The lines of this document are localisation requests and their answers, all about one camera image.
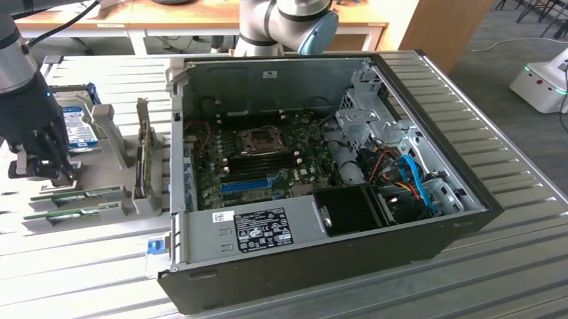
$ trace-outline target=white label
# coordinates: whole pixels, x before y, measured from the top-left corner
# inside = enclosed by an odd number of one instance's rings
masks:
[[[278,71],[265,71],[264,72],[264,78],[277,78],[278,77]]]
[[[103,23],[103,24],[98,24],[97,27],[99,27],[99,28],[123,28],[125,25],[113,25],[113,24]]]
[[[67,126],[67,135],[70,137],[71,148],[87,148],[95,146],[98,139],[91,125],[83,122],[86,116],[79,106],[64,106],[63,108],[64,124]]]
[[[234,219],[234,211],[218,211],[213,213],[213,222],[221,223],[223,221],[232,221]]]

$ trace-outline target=blue latch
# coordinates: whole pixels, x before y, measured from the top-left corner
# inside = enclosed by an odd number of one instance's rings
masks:
[[[151,241],[149,241],[149,250],[147,250],[147,254],[149,255],[158,255],[158,254],[163,254],[166,252],[166,241],[162,239],[154,239]]]

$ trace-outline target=gray carpet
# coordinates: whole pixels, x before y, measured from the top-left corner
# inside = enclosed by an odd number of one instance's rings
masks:
[[[544,174],[568,193],[568,133],[562,128],[559,115],[542,114],[509,90],[524,65],[550,61],[567,44],[518,41],[488,52],[472,52],[501,40],[540,36],[548,21],[538,23],[538,13],[532,12],[520,24],[515,23],[522,9],[515,11],[516,3],[507,2],[503,11],[488,13],[451,77]]]

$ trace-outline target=blue pcie slot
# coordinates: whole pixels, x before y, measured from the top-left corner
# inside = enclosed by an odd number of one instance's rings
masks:
[[[221,186],[221,192],[228,193],[230,191],[249,191],[252,189],[260,189],[260,188],[270,188],[272,183],[268,179],[262,179],[258,181],[245,181],[242,183],[232,183],[232,184],[223,184]]]

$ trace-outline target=green circuit board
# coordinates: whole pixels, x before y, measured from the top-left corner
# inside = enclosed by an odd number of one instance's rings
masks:
[[[197,122],[186,130],[186,140],[195,143],[197,198],[199,210],[215,209],[308,195],[314,189],[333,183],[332,154],[322,141],[321,118],[310,112],[286,113],[278,125],[269,128],[282,138],[282,152],[297,152],[301,163],[266,172],[256,181],[269,181],[270,187],[242,191],[222,191],[228,158],[245,158],[244,130],[228,130],[218,122]],[[234,150],[226,149],[226,141]]]

